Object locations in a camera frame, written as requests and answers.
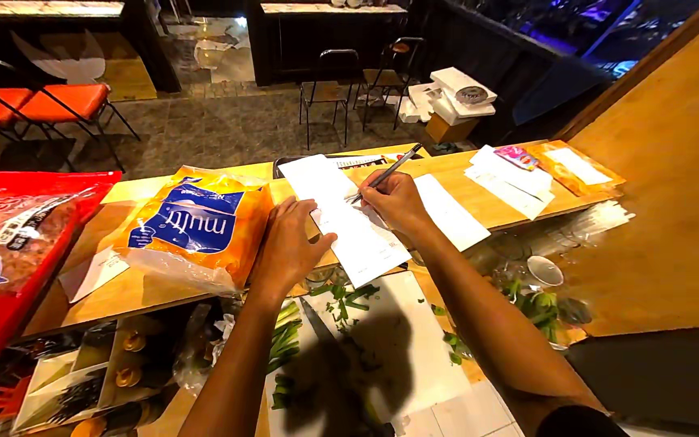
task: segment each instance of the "plastic cup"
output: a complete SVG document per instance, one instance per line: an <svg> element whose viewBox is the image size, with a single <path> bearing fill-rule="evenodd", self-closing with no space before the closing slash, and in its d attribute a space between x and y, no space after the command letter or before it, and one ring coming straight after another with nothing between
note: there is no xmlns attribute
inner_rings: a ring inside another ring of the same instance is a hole
<svg viewBox="0 0 699 437"><path fill-rule="evenodd" d="M538 255L527 259L527 270L530 273L529 283L541 288L562 285L565 281L562 271L555 263Z"/></svg>

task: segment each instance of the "hand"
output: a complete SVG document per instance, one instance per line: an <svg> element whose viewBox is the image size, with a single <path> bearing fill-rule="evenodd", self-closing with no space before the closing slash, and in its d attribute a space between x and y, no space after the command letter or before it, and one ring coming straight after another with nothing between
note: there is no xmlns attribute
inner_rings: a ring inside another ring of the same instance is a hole
<svg viewBox="0 0 699 437"><path fill-rule="evenodd" d="M418 234L428 232L436 227L425 211L417 186L408 174L393 172L376 189L368 186L384 170L370 174L361 184L363 205L370 204L393 228L403 232L414 240Z"/></svg>
<svg viewBox="0 0 699 437"><path fill-rule="evenodd" d="M284 298L331 248L335 233L321 236L314 244L307 240L305 221L316 207L313 200L297 202L290 196L271 210L262 249L250 275L251 289L276 292Z"/></svg>

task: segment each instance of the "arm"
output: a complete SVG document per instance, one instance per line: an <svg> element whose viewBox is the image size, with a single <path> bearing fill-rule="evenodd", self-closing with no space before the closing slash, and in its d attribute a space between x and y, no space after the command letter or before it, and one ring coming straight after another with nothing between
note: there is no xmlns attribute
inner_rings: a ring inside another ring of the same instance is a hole
<svg viewBox="0 0 699 437"><path fill-rule="evenodd" d="M566 360L519 310L474 270L431 220L408 174L394 173L377 189L360 184L364 203L406 234L422 255L458 331L526 435L562 405L601 409Z"/></svg>
<svg viewBox="0 0 699 437"><path fill-rule="evenodd" d="M247 301L180 437L214 436L219 429L223 435L255 435L277 314L287 292L336 240L336 234L327 234L317 243L307 241L305 220L316 207L314 201L290 197L269 215Z"/></svg>

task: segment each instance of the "red package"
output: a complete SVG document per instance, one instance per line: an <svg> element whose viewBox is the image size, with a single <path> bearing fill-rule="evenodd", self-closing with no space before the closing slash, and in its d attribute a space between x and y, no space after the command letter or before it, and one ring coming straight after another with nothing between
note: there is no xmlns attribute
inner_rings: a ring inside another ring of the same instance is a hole
<svg viewBox="0 0 699 437"><path fill-rule="evenodd" d="M0 172L0 352L121 172Z"/></svg>

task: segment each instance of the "orange plastic bag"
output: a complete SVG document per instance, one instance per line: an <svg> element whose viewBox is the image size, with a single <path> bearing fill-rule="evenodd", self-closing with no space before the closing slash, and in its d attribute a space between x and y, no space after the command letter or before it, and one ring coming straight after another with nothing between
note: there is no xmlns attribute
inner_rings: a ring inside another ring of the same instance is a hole
<svg viewBox="0 0 699 437"><path fill-rule="evenodd" d="M244 288L272 208L265 180L185 165L113 249L132 267L233 295Z"/></svg>

